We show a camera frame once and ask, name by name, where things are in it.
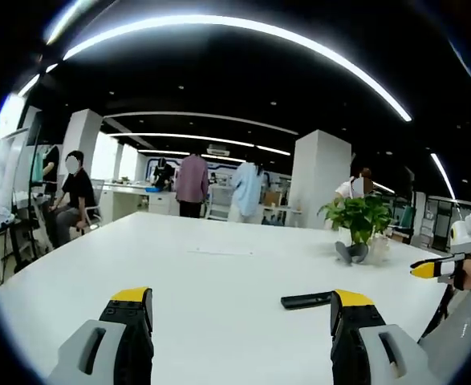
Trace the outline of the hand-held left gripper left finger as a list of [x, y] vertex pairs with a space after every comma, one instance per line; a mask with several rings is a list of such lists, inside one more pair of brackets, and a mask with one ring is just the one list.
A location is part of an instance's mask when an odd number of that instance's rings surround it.
[[152, 289], [121, 290], [61, 345], [47, 383], [150, 384], [152, 332]]

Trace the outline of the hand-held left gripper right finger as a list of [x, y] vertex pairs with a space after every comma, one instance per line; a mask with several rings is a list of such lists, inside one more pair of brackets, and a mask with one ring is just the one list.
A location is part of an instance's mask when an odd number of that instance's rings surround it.
[[331, 293], [334, 384], [439, 384], [420, 345], [387, 324], [374, 302], [346, 290]]

